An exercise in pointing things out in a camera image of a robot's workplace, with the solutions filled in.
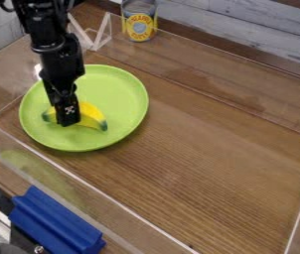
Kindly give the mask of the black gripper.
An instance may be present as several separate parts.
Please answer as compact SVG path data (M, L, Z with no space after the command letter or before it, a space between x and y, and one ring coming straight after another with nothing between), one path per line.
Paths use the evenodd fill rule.
M43 69L40 78L49 101L55 103L56 120L63 127L80 120L75 81L84 74L79 40L65 34L56 41L37 45Z

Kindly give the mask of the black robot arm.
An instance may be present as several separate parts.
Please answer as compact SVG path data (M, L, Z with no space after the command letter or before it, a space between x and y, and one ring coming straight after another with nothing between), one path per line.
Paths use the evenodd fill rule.
M56 110L56 123L63 127L80 120L75 95L76 79L84 75L80 44L68 32L68 8L63 0L0 0L0 8L14 12L31 37L31 49L40 55L41 78L49 103Z

